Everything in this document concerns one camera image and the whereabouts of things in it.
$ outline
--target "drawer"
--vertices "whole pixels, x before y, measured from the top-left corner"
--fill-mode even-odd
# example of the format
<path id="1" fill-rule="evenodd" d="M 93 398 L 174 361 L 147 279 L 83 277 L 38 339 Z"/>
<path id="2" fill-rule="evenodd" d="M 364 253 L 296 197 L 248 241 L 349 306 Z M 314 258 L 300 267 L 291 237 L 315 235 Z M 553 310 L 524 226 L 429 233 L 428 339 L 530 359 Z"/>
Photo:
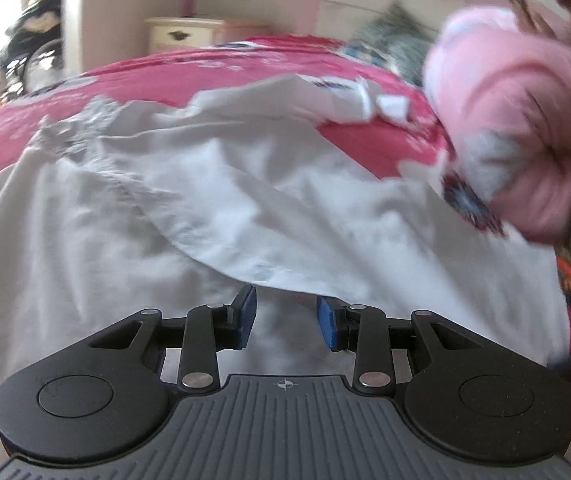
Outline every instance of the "drawer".
<path id="1" fill-rule="evenodd" d="M 207 46 L 214 43 L 216 30 L 182 25 L 156 25 L 150 32 L 150 54 L 178 48 Z"/>

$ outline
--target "hand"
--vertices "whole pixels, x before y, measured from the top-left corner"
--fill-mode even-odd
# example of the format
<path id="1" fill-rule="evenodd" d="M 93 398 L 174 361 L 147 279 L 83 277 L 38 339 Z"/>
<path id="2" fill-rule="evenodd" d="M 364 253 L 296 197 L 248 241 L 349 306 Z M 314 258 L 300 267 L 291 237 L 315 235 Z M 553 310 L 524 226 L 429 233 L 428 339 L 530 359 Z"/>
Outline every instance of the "hand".
<path id="1" fill-rule="evenodd" d="M 532 16 L 532 21 L 530 21 L 527 14 L 519 5 L 512 4 L 512 10 L 517 16 L 519 30 L 524 34 L 534 34 L 536 36 L 544 36 L 546 38 L 557 37 L 554 30 L 552 30 L 552 27 L 548 25 L 548 22 L 546 22 L 538 12 L 530 13 Z"/>

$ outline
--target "pink sweater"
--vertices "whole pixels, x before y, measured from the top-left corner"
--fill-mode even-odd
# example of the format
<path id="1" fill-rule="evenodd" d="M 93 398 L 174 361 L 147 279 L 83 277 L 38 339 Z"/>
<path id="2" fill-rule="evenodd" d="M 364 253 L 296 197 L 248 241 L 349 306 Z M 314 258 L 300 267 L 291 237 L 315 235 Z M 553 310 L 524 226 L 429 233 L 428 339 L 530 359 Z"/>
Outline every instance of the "pink sweater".
<path id="1" fill-rule="evenodd" d="M 455 14 L 425 66 L 426 94 L 470 186 L 529 240 L 571 221 L 571 48 L 516 30 L 505 9 Z"/>

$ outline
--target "pink cup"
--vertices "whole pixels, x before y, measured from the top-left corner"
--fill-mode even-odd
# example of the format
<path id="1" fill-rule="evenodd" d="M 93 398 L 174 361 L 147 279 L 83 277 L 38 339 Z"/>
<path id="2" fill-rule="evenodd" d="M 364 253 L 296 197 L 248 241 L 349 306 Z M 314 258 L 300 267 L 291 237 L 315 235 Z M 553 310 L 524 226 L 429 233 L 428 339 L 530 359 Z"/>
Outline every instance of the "pink cup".
<path id="1" fill-rule="evenodd" d="M 193 17 L 195 5 L 196 5 L 196 0 L 181 0 L 181 15 L 184 18 Z"/>

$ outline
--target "crosshair mark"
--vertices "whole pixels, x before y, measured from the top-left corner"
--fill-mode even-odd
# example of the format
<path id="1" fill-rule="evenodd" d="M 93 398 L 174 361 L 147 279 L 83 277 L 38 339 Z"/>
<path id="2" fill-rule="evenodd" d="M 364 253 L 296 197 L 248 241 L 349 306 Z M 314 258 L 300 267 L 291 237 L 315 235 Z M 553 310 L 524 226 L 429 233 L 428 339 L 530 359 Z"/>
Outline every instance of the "crosshair mark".
<path id="1" fill-rule="evenodd" d="M 282 390 L 289 390 L 290 388 L 296 386 L 296 383 L 293 383 L 289 379 L 283 379 L 282 381 L 278 381 L 278 383 L 276 383 L 276 386 L 278 386 Z"/>

